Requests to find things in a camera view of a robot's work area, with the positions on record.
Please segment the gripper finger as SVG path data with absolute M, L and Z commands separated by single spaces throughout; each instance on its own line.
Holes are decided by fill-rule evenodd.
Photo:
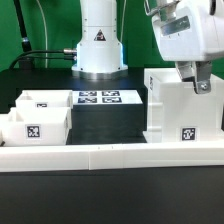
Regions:
M 197 94 L 205 94 L 211 91 L 211 70 L 210 61 L 195 63 L 195 91 Z
M 195 79 L 192 63 L 189 61 L 177 61 L 175 63 L 176 70 L 182 82 L 193 82 Z

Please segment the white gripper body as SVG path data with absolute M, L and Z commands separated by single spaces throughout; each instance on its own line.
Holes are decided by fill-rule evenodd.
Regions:
M 224 57 L 224 0 L 144 0 L 164 61 Z

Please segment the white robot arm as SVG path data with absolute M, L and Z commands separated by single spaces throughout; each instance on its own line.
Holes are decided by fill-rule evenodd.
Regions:
M 116 0 L 80 0 L 82 38 L 72 71 L 87 79 L 109 79 L 124 71 L 123 46 L 117 38 Z M 211 90 L 212 61 L 224 57 L 224 0 L 144 2 L 160 55 L 173 61 L 183 82 L 195 92 Z

